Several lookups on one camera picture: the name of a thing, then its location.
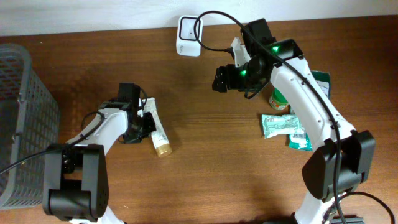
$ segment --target snack package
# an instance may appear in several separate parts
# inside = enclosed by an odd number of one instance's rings
[[[304,128],[296,115],[262,115],[262,128],[266,139],[278,134],[304,134]]]

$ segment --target gold cap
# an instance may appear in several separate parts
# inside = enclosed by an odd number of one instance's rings
[[[170,147],[170,144],[164,144],[159,146],[158,148],[156,148],[156,153],[157,156],[161,157],[165,157],[170,155],[173,152],[172,148]]]

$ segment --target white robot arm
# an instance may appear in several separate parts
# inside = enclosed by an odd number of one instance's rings
[[[45,158],[43,208],[47,215],[71,223],[123,224],[108,207],[109,188],[105,155],[123,137],[139,143],[152,131],[151,113],[138,116],[141,88],[121,83],[118,97],[104,102],[92,122],[64,145],[51,145]],[[72,148],[60,150],[73,145]],[[81,180],[69,179],[81,169]]]
[[[198,18],[213,12],[204,12]],[[276,42],[265,19],[248,23],[241,33],[244,45],[235,38],[229,51],[235,64],[217,69],[213,89],[218,92],[244,91],[245,97],[250,99],[271,82],[283,94],[303,124],[314,149],[302,172],[308,193],[291,223],[325,223],[333,218],[336,209],[332,207],[335,199],[333,188],[336,187],[339,196],[354,191],[367,180],[375,141],[369,131],[356,132],[323,94],[294,40]],[[340,141],[336,137],[335,126],[340,133]],[[337,142],[343,152],[338,184],[334,185]]]

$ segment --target toothpaste tube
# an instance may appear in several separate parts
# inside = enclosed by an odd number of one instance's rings
[[[170,143],[167,139],[166,133],[164,132],[162,123],[160,123],[159,115],[156,110],[155,98],[148,98],[144,106],[144,111],[140,110],[138,115],[142,116],[142,114],[146,112],[150,112],[155,121],[156,131],[151,132],[150,137],[154,143],[157,156],[168,156],[173,150],[170,147]]]

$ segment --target plastic crate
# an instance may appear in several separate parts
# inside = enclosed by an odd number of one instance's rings
[[[0,45],[0,169],[58,141],[60,111],[28,51]],[[42,202],[44,157],[0,175],[0,210]]]

